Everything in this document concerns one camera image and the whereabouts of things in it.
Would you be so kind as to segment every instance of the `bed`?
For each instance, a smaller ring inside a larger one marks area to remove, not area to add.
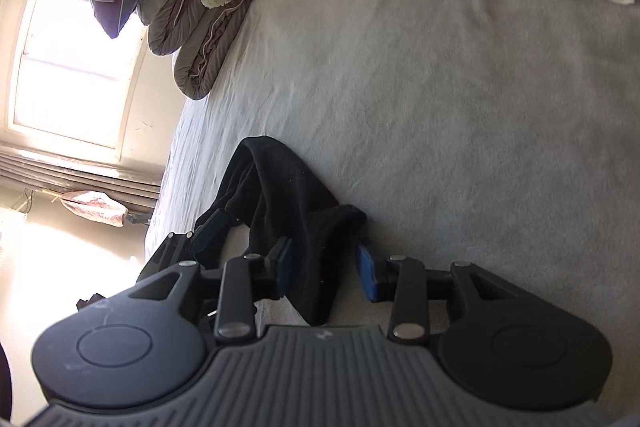
[[[640,6],[605,0],[253,0],[212,91],[186,102],[146,254],[266,134],[367,213],[378,249],[471,261],[599,327],[602,402],[640,410],[639,45]],[[352,268],[331,323],[389,309]],[[283,301],[260,318],[300,323]]]

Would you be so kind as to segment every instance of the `logo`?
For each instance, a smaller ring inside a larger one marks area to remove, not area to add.
[[[324,330],[322,333],[316,333],[316,337],[321,341],[326,341],[330,339],[334,334],[331,331]]]

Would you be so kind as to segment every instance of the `curtain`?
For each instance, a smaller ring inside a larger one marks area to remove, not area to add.
[[[161,177],[0,144],[0,176],[33,190],[57,194],[104,192],[133,212],[152,212]]]

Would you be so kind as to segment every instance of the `blue gripper pad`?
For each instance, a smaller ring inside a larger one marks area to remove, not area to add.
[[[378,301],[378,281],[373,258],[364,245],[358,245],[356,253],[356,267],[360,276],[360,284],[369,302]]]

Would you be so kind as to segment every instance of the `window frame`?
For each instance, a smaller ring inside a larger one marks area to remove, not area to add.
[[[119,162],[122,157],[122,146],[124,143],[125,131],[127,128],[127,122],[129,120],[129,113],[131,103],[133,99],[133,93],[135,91],[142,62],[146,54],[145,39],[146,28],[143,28],[140,33],[140,40],[138,41],[138,50],[136,52],[131,74],[128,79],[128,86],[126,87],[127,94],[122,111],[122,118],[120,120],[120,126],[118,130],[118,137],[113,148],[108,146],[86,142],[75,138],[69,138],[52,132],[43,131],[40,129],[23,126],[21,124],[14,123],[15,117],[15,102],[18,85],[18,74],[20,71],[20,64],[22,61],[24,47],[29,34],[29,28],[31,25],[31,17],[35,8],[36,0],[0,0],[0,14],[2,18],[9,14],[14,13],[13,29],[14,38],[12,39],[13,45],[11,46],[9,56],[9,67],[6,79],[6,90],[2,100],[2,131],[5,136],[11,137],[11,142],[24,147],[35,148],[38,150],[44,150],[51,153],[57,153],[60,155],[72,156],[84,160],[92,160],[98,162]],[[4,38],[4,29],[0,34],[0,39]],[[0,50],[0,61],[2,61],[2,50]]]

